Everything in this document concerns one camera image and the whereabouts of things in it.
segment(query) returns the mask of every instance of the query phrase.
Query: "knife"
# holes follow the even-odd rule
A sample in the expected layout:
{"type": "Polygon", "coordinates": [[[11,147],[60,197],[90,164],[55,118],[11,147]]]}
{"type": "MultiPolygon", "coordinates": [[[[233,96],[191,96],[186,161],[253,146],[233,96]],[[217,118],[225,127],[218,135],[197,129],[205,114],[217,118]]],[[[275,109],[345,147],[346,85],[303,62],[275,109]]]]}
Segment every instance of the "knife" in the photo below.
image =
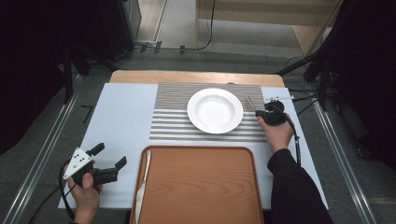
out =
{"type": "Polygon", "coordinates": [[[134,222],[136,224],[139,224],[140,211],[142,209],[142,203],[143,203],[143,196],[145,195],[146,180],[148,178],[149,163],[151,161],[151,150],[147,150],[146,154],[147,154],[147,159],[146,159],[145,176],[143,177],[143,182],[142,185],[140,186],[140,189],[136,193],[136,208],[134,209],[134,222]]]}

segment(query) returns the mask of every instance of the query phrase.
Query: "striped placemat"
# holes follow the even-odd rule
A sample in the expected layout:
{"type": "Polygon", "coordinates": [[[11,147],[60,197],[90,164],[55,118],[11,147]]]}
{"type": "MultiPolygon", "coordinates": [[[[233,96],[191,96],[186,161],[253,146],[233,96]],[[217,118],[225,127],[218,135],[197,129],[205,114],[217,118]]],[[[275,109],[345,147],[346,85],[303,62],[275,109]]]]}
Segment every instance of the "striped placemat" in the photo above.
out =
{"type": "Polygon", "coordinates": [[[151,122],[149,140],[184,142],[241,142],[263,143],[264,132],[257,124],[253,109],[246,96],[249,96],[257,109],[262,109],[264,100],[262,88],[256,85],[209,84],[209,83],[173,83],[158,85],[154,113],[151,122]],[[198,91],[207,88],[219,88],[234,94],[244,107],[241,123],[228,133],[205,133],[196,128],[187,115],[187,104],[198,91]]]}

